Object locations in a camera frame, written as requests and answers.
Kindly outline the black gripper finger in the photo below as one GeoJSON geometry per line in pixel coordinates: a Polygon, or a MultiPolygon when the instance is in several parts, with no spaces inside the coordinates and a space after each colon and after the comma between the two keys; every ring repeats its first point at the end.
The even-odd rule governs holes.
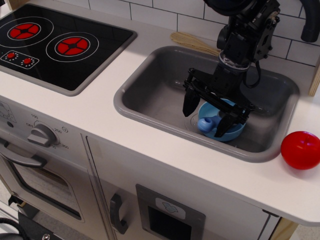
{"type": "Polygon", "coordinates": [[[221,121],[219,122],[215,137],[220,138],[222,137],[237,121],[237,118],[231,114],[226,114],[221,121]]]}
{"type": "Polygon", "coordinates": [[[184,102],[183,102],[183,108],[182,108],[182,112],[184,116],[185,117],[190,116],[198,107],[199,102],[200,102],[200,96],[197,93],[197,91],[194,90],[192,87],[188,88],[184,95],[184,102]]]}

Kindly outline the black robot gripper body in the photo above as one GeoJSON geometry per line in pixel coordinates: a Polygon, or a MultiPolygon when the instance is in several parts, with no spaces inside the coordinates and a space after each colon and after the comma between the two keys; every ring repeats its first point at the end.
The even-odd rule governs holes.
{"type": "Polygon", "coordinates": [[[231,68],[219,63],[213,74],[190,68],[183,83],[185,92],[188,88],[196,90],[200,99],[205,100],[224,114],[236,117],[236,123],[244,124],[255,107],[240,90],[246,83],[248,68],[231,68]]]}

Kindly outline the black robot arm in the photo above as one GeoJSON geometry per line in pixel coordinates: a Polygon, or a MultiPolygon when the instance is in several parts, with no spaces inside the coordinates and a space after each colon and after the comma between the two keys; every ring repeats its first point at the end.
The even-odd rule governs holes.
{"type": "Polygon", "coordinates": [[[255,106],[243,95],[241,84],[255,88],[260,80],[247,81],[247,72],[255,64],[261,75],[259,61],[267,58],[271,40],[280,21],[280,4],[276,0],[207,0],[215,12],[228,16],[228,24],[220,31],[217,47],[218,65],[213,74],[190,68],[184,81],[182,112],[188,117],[201,99],[215,106],[223,117],[215,137],[222,137],[233,125],[245,124],[255,106]]]}

